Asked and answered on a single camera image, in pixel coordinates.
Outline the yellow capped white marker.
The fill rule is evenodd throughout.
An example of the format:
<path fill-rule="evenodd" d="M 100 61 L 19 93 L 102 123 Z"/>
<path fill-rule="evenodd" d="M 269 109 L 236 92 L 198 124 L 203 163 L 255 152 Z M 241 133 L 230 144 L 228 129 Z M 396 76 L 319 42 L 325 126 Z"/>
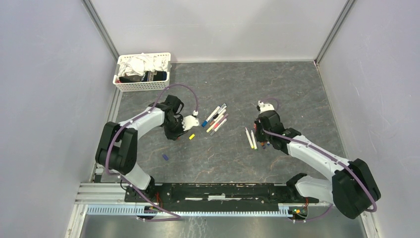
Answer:
<path fill-rule="evenodd" d="M 258 149 L 257 142 L 256 142 L 254 131 L 252 129 L 251 129 L 251 139 L 252 139 L 254 149 L 257 150 Z"/>

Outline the blue capped white marker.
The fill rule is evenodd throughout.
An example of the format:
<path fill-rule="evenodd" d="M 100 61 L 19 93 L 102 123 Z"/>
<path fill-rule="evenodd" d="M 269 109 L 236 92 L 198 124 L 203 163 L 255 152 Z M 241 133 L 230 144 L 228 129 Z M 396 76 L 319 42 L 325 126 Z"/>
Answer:
<path fill-rule="evenodd" d="M 208 122 L 210 121 L 211 118 L 214 117 L 214 115 L 220 110 L 220 106 L 217 106 L 212 112 L 211 114 L 204 120 L 204 122 L 202 123 L 202 127 L 205 127 Z"/>

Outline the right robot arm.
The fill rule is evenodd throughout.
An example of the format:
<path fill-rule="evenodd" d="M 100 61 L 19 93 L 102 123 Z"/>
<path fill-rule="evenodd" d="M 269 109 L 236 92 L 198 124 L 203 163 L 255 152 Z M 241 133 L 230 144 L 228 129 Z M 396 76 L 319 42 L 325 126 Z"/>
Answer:
<path fill-rule="evenodd" d="M 306 174 L 293 177 L 286 188 L 292 202 L 304 197 L 334 205 L 344 216 L 355 219 L 363 212 L 377 211 L 380 190 L 368 164 L 362 159 L 349 160 L 312 143 L 299 131 L 285 128 L 275 109 L 257 107 L 256 140 L 269 142 L 276 150 L 299 159 L 321 173 L 316 179 Z"/>

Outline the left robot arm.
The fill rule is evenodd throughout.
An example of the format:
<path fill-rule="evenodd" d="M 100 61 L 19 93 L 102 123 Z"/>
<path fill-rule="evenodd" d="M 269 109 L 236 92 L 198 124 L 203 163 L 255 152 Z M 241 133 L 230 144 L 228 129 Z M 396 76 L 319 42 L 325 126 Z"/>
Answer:
<path fill-rule="evenodd" d="M 156 195 L 155 180 L 137 164 L 138 140 L 155 127 L 162 127 L 169 140 L 177 140 L 185 134 L 181 111 L 184 103 L 176 96 L 168 95 L 166 100 L 153 104 L 143 113 L 143 117 L 133 117 L 121 123 L 107 122 L 104 125 L 96 151 L 96 163 L 108 166 L 109 170 L 120 173 L 124 179 L 137 187 L 137 196 L 150 202 Z"/>

